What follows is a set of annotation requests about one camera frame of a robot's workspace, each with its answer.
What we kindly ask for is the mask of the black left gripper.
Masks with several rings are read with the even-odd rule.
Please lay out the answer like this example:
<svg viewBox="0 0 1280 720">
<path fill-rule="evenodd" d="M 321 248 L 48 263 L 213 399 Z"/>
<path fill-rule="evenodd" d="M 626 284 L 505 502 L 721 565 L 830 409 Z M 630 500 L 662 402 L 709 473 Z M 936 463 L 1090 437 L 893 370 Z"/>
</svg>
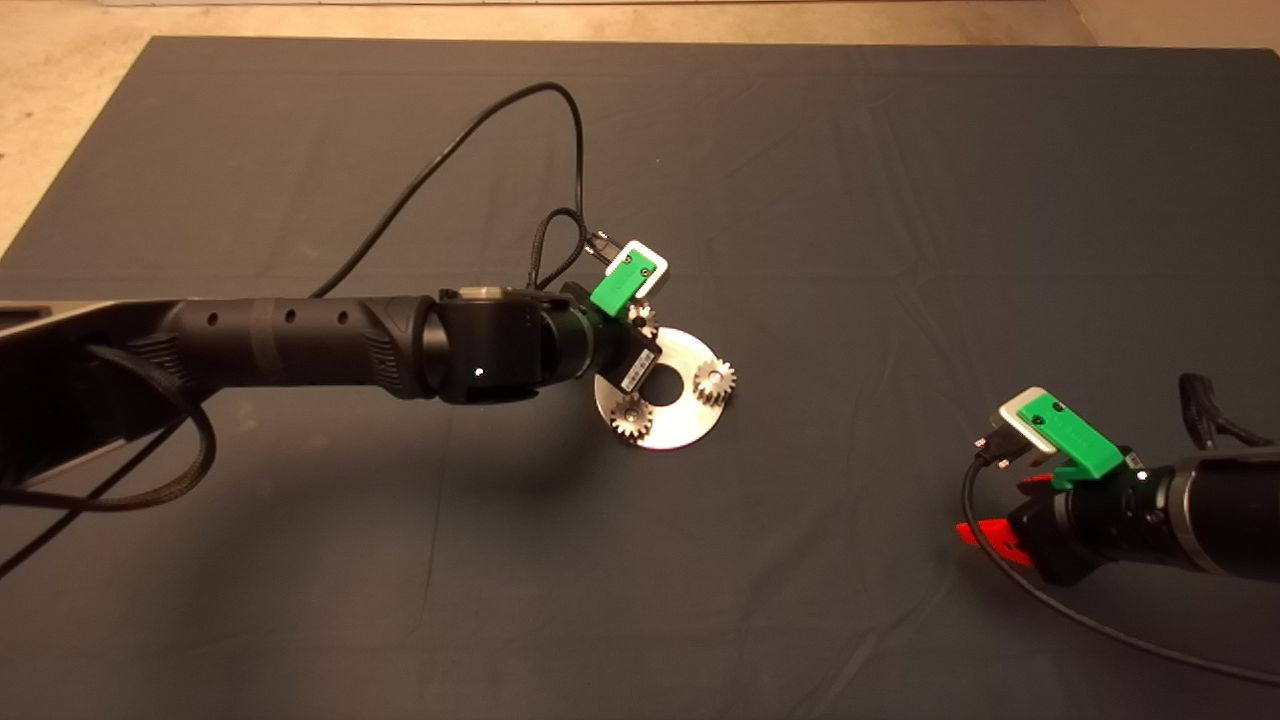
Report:
<svg viewBox="0 0 1280 720">
<path fill-rule="evenodd" d="M 545 297 L 545 383 L 602 378 L 613 389 L 639 392 L 662 348 L 627 319 L 614 318 L 570 282 Z"/>
</svg>

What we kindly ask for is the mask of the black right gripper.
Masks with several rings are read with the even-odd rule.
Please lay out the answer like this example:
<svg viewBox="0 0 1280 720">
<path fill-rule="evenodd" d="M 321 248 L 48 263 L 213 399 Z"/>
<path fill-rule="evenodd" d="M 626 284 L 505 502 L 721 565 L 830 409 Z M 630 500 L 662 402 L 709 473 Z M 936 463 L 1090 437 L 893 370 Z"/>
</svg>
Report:
<svg viewBox="0 0 1280 720">
<path fill-rule="evenodd" d="M 982 519 L 978 530 L 996 556 L 1025 566 L 1027 556 L 1041 580 L 1075 585 L 1111 562 L 1176 566 L 1169 493 L 1171 466 L 1120 466 L 1101 480 L 1055 489 L 1052 474 L 1021 478 L 1028 500 L 1006 519 Z M 959 539 L 978 546 L 969 523 L 955 525 Z"/>
</svg>

